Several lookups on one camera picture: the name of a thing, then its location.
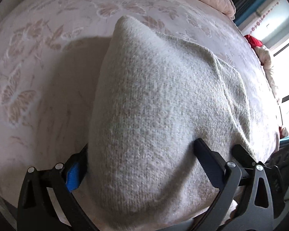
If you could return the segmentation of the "cream knitted cardigan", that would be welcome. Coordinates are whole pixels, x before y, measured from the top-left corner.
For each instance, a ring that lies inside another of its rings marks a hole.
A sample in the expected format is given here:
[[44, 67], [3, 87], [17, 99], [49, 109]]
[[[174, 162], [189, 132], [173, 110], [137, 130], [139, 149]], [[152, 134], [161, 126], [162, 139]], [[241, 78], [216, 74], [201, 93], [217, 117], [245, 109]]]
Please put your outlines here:
[[202, 138], [225, 160], [278, 148], [276, 102], [263, 74], [248, 90], [209, 49], [121, 17], [95, 93], [82, 205], [102, 230], [154, 230], [205, 211], [214, 189], [193, 154]]

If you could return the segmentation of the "red and cream clothes pile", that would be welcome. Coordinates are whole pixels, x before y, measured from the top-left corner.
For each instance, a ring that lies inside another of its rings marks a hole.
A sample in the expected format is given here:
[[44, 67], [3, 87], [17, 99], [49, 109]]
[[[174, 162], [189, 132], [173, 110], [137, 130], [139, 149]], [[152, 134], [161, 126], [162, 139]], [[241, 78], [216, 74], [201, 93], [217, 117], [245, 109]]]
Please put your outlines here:
[[274, 55], [271, 53], [270, 49], [267, 48], [260, 40], [247, 34], [244, 36], [245, 39], [250, 44], [251, 48], [255, 51], [261, 66], [264, 69], [265, 76], [271, 87], [272, 93], [278, 104], [281, 103], [281, 97], [278, 88], [278, 76], [274, 67]]

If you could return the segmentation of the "pink floral bedspread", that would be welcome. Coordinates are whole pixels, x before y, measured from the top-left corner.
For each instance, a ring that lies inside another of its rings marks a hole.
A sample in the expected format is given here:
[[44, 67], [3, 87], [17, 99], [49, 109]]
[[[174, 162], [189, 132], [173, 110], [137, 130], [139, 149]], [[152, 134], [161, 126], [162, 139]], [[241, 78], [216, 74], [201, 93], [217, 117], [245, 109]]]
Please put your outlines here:
[[102, 63], [124, 16], [209, 49], [248, 90], [254, 74], [267, 81], [233, 21], [200, 0], [25, 0], [0, 24], [0, 199], [16, 207], [30, 166], [89, 147]]

